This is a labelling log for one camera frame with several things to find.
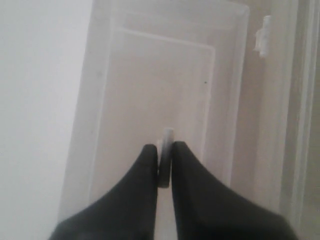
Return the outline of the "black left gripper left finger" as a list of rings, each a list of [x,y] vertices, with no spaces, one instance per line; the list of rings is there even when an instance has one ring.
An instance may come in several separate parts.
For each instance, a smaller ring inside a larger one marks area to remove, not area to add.
[[[99,200],[59,223],[51,240],[152,240],[158,197],[158,153],[143,146],[125,176]]]

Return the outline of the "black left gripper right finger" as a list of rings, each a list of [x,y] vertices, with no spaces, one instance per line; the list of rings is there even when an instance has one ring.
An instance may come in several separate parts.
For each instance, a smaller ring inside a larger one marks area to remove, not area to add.
[[[171,185],[180,240],[298,239],[284,217],[220,182],[183,141],[172,146]]]

